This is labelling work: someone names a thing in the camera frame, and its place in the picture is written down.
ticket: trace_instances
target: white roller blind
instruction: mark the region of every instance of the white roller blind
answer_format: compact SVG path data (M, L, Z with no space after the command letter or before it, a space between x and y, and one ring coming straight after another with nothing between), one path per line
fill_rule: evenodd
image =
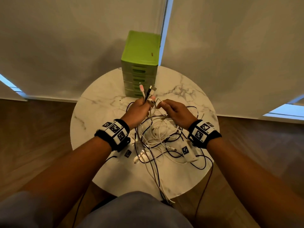
M259 118L303 94L304 0L174 0L162 65L217 114Z
M0 0L0 73L29 96L78 99L120 67L129 30L160 33L165 0Z

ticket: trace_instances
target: green drawer unit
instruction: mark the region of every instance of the green drawer unit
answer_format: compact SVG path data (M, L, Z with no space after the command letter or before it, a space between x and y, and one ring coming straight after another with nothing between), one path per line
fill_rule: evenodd
M139 98L139 82L145 88L155 84L161 36L154 33L129 31L121 57L125 93L128 97Z

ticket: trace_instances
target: round table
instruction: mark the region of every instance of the round table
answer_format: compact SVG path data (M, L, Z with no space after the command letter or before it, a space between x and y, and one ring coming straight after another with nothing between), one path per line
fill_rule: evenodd
M186 106L195 106L197 110L193 107L189 110L195 116L199 113L199 119L211 122L219 131L218 120L210 100L189 78L172 69L160 66L157 70L155 87L157 88L156 95L160 100L172 99L184 103ZM74 108L70 125L72 148L76 149L91 139L96 130L105 122L121 118L127 105L134 100L134 98L125 96L121 68L114 69L95 80L83 92ZM170 146L178 147L179 143L181 143L180 139ZM131 151L129 157L125 155L128 149ZM202 154L201 150L197 148L195 151ZM153 153L157 156L160 151L153 151ZM207 150L203 149L203 153L213 161ZM113 151L110 156L113 155L118 157L109 159L94 177L93 182L96 185L115 196L132 191L142 191L159 200L162 199L145 164L140 162L134 164L136 157L134 145L128 145L120 153ZM176 160L182 162L182 159L183 157L180 157ZM190 163L177 164L163 155L157 158L156 162L163 190L170 199L187 192L198 184L212 165L211 161L206 159L206 167L199 170ZM194 163L197 167L203 168L205 159L200 157Z

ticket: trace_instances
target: marble veining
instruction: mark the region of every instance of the marble veining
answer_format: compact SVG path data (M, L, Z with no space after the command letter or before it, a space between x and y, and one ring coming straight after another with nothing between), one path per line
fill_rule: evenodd
M215 110L210 100L189 78L171 69L158 67L155 87L160 100L168 98L182 102L186 106L197 107L197 111L195 108L189 108L189 110L195 116L198 112L199 118L211 122L219 130ZM112 70L95 80L83 92L71 118L70 135L73 149L92 138L104 122L122 117L127 105L134 100L125 96L121 68ZM179 145L180 140L172 143L174 147L179 147ZM127 149L132 151L129 158L124 156ZM210 157L207 150L203 152ZM106 162L94 177L94 183L116 196L140 190L161 199L159 190L147 173L145 165L133 163L134 146L126 147L120 153L114 151L110 156L112 155L118 158L112 158ZM182 162L182 159L183 157L178 158L177 161ZM158 158L157 165L160 180L169 198L174 198L193 188L211 168L210 161L207 161L204 170L198 170L191 164L177 164L162 156ZM196 161L196 165L203 167L204 158Z

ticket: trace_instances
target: hand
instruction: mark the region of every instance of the hand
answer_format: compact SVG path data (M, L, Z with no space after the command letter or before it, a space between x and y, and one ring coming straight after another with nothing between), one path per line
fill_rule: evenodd
M183 103L166 99L157 105L157 109L160 107L167 112L176 125L186 130L188 130L189 126L197 120Z
M122 116L122 120L128 124L130 130L138 126L146 118L150 110L150 104L143 98L137 99L128 109L127 113Z

